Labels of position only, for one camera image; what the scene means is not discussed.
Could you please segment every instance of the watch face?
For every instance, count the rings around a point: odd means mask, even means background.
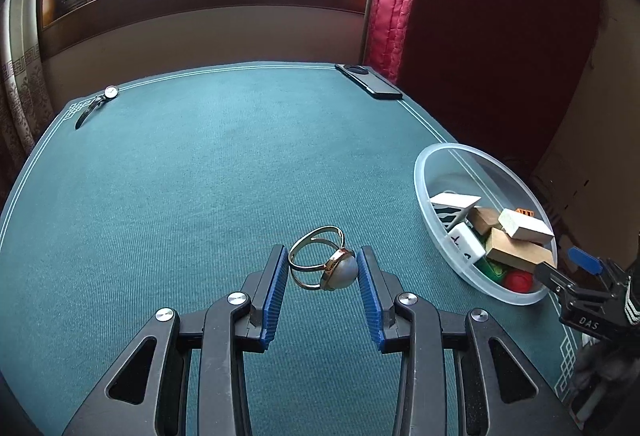
[[[107,86],[104,90],[104,96],[108,99],[113,99],[118,95],[118,89],[115,86]]]

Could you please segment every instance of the wall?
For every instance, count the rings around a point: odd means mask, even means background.
[[[363,16],[307,7],[228,7],[135,23],[47,59],[55,111],[109,84],[252,60],[357,63]]]
[[[640,231],[640,0],[607,0],[574,98],[535,176],[582,248],[625,267]]]

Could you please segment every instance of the smartphone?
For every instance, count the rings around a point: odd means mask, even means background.
[[[397,100],[402,98],[401,91],[391,86],[391,84],[373,73],[369,68],[354,64],[336,64],[335,68],[360,86],[374,99]]]

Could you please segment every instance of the green block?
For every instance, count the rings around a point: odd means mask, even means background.
[[[476,267],[494,283],[500,283],[509,270],[505,265],[486,259],[486,257],[480,259],[476,263]]]

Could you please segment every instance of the patterned curtain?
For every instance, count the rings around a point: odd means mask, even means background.
[[[0,14],[0,205],[53,120],[42,75],[36,0],[6,0]]]

